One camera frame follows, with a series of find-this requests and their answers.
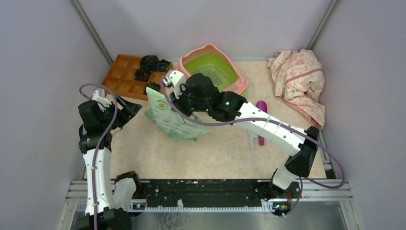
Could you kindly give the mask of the green cat litter bag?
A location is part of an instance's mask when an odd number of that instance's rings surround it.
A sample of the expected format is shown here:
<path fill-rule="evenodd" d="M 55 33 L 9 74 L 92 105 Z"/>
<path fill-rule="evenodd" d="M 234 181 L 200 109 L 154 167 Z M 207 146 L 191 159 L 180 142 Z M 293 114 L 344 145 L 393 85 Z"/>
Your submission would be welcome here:
<path fill-rule="evenodd" d="M 149 87 L 146 93 L 150 103 L 146 117 L 171 139 L 196 141 L 199 135 L 209 132 L 209 127 L 192 123 L 173 111 L 163 94 Z"/>

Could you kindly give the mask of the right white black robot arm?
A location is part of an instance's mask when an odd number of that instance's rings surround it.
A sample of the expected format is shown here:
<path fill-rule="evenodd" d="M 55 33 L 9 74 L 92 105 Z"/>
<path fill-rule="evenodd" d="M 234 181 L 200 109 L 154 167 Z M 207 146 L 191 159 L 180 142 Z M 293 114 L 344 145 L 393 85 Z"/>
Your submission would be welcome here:
<path fill-rule="evenodd" d="M 209 126 L 209 123 L 191 119 L 194 112 L 205 112 L 216 120 L 211 126 L 235 125 L 284 149 L 289 157 L 270 182 L 270 193 L 274 197 L 283 197 L 296 178 L 310 174 L 317 152 L 317 128 L 302 129 L 276 119 L 244 96 L 219 91 L 212 80 L 201 73 L 186 78 L 182 72 L 172 70 L 161 79 L 161 86 L 174 88 L 170 95 L 164 96 L 172 109 L 186 120 Z"/>

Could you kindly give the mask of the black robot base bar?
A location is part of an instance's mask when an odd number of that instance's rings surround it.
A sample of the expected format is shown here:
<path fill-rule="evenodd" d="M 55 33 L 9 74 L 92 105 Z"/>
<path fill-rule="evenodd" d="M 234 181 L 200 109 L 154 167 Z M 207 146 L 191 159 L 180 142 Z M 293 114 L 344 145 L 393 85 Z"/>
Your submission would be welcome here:
<path fill-rule="evenodd" d="M 281 192 L 260 179 L 149 179 L 131 199 L 136 208 L 260 208 L 268 201 L 291 201 L 299 192 L 298 182 Z"/>

